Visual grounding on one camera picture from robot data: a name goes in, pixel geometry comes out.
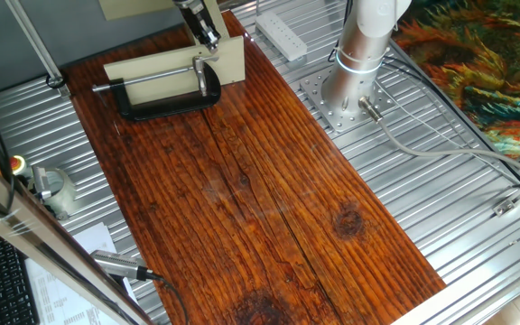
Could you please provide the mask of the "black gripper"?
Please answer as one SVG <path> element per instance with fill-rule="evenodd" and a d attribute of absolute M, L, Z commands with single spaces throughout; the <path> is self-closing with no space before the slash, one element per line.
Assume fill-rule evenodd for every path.
<path fill-rule="evenodd" d="M 178 7 L 194 36 L 203 39 L 200 43 L 210 53 L 214 53 L 218 47 L 220 35 L 211 19 L 207 6 L 203 2 L 179 2 Z"/>

